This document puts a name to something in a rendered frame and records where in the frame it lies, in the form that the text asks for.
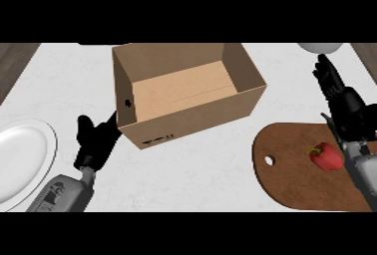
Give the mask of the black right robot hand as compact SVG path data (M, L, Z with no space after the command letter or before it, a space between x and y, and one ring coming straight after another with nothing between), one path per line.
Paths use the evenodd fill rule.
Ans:
M376 141L377 104L367 105L356 90L345 85L337 69L324 54L318 55L312 74L328 103L340 137L346 141Z

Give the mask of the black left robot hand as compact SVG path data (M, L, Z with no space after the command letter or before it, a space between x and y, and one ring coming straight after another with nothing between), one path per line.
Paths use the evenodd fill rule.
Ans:
M108 161L114 146L123 134L118 130L117 114L112 114L110 119L104 123L99 123L98 126L95 126L92 119L86 115L80 115L77 124L77 142L80 149L74 167L77 169L89 167L98 171Z

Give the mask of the red bell pepper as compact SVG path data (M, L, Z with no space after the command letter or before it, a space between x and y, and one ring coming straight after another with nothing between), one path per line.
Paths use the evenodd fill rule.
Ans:
M330 172L343 167L342 153L328 142L322 142L309 148L306 154L309 155L311 161L324 171Z

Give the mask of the brown cardboard box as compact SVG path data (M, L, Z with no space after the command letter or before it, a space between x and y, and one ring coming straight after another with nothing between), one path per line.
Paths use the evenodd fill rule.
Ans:
M118 129L145 149L250 116L266 81L238 43L112 49Z

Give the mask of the brown wooden cutting board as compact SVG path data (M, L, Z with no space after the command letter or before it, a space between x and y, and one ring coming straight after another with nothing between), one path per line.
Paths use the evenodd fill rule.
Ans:
M327 124L268 125L251 146L259 184L269 197L288 208L370 212L346 169L325 172L309 159L306 150L322 142L339 147Z

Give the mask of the white plate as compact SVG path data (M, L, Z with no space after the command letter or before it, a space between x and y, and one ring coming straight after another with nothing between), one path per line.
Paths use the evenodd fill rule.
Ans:
M53 165L58 138L40 120L0 127L0 212L13 209L40 186Z

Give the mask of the white bowl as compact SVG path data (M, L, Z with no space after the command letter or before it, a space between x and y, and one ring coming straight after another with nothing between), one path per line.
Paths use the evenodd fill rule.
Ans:
M299 43L299 46L314 54L331 54L342 47L342 43Z

